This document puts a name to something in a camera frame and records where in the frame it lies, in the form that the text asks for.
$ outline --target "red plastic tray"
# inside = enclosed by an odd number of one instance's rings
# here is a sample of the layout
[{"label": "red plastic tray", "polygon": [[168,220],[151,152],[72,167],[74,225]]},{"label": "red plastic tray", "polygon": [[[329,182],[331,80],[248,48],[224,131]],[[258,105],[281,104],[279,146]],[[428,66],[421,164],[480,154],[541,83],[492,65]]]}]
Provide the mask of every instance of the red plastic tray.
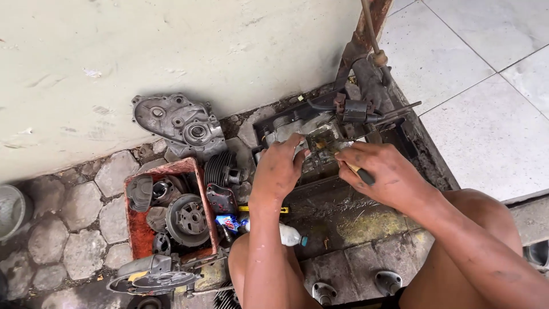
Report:
[{"label": "red plastic tray", "polygon": [[[204,205],[204,212],[206,213],[206,222],[210,230],[210,239],[212,243],[211,248],[205,248],[197,252],[189,253],[181,257],[182,261],[187,261],[191,258],[200,258],[217,253],[217,246],[219,244],[219,236],[215,225],[214,212],[211,209],[208,199],[206,198],[206,187],[204,186],[204,170],[198,166],[195,158],[185,158],[176,162],[161,165],[159,167],[146,170],[143,173],[139,173],[130,176],[124,180],[124,188],[132,181],[133,178],[149,174],[153,177],[153,181],[160,180],[166,175],[179,176],[182,173],[196,173],[198,188],[200,189],[200,197],[202,198],[202,205]],[[130,208],[130,201],[126,190],[124,190],[124,200],[126,202],[126,217],[128,219],[128,233],[130,236],[130,248],[132,250],[133,259],[147,257],[153,254],[153,239],[154,231],[147,224],[147,213],[137,212]]]}]

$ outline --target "candy wrapper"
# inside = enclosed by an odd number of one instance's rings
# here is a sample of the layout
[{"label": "candy wrapper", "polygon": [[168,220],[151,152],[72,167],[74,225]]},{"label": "candy wrapper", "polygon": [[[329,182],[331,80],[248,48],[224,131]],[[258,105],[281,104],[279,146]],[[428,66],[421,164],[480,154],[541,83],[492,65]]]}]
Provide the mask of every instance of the candy wrapper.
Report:
[{"label": "candy wrapper", "polygon": [[237,218],[233,214],[220,214],[215,217],[215,222],[217,222],[219,225],[226,226],[227,229],[235,234],[238,232],[238,228],[240,227]]}]

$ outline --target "concrete wall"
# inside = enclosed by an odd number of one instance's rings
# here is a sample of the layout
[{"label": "concrete wall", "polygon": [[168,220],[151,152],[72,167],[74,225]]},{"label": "concrete wall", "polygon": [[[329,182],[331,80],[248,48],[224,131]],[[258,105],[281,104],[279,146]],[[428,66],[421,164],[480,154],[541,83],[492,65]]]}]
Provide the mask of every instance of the concrete wall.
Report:
[{"label": "concrete wall", "polygon": [[183,92],[224,117],[328,83],[360,9],[358,0],[4,1],[0,182],[149,141],[130,121],[137,94]]}]

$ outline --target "leg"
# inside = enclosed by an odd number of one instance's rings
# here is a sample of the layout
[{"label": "leg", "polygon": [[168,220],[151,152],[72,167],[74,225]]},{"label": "leg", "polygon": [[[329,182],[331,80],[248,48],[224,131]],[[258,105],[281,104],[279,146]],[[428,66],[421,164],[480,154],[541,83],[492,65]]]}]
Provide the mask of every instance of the leg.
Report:
[{"label": "leg", "polygon": [[[469,219],[522,255],[522,244],[509,209],[476,190],[443,192]],[[423,267],[400,298],[401,308],[490,308],[436,241]]]},{"label": "leg", "polygon": [[[229,274],[237,293],[240,305],[244,308],[244,277],[248,265],[249,234],[239,237],[231,247],[229,254]],[[292,247],[284,247],[284,255],[288,261],[286,266],[286,277],[288,278],[288,293],[292,308],[322,308],[320,304],[311,297],[304,286],[305,278],[299,268],[298,259],[295,257]]]}]

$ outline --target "plastic bottle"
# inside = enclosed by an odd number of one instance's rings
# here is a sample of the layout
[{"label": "plastic bottle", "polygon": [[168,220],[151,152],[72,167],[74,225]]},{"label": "plastic bottle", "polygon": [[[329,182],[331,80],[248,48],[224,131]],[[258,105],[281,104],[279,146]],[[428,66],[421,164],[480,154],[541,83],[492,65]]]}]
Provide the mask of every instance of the plastic bottle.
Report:
[{"label": "plastic bottle", "polygon": [[[250,221],[246,223],[245,227],[246,231],[250,231]],[[278,223],[278,227],[280,228],[280,239],[284,246],[292,247],[297,244],[300,244],[301,246],[307,245],[307,236],[299,235],[298,230],[282,223]]]}]

